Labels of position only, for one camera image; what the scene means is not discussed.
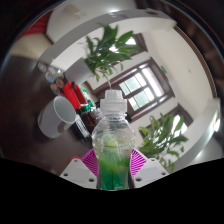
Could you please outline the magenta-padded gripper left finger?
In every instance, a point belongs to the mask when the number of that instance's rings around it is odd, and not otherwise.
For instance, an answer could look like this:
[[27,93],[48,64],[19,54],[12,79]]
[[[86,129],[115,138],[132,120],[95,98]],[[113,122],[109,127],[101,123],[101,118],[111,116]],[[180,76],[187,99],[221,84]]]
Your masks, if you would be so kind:
[[93,149],[81,158],[73,157],[60,177],[78,186],[96,189],[99,175],[99,164]]

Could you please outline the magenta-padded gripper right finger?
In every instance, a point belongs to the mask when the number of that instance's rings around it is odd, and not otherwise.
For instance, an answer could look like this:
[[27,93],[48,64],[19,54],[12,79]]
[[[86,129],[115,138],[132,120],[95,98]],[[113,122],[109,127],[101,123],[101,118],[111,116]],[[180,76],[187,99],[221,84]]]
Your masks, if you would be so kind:
[[129,169],[135,188],[144,187],[168,175],[168,172],[155,158],[147,158],[137,149],[131,152]]

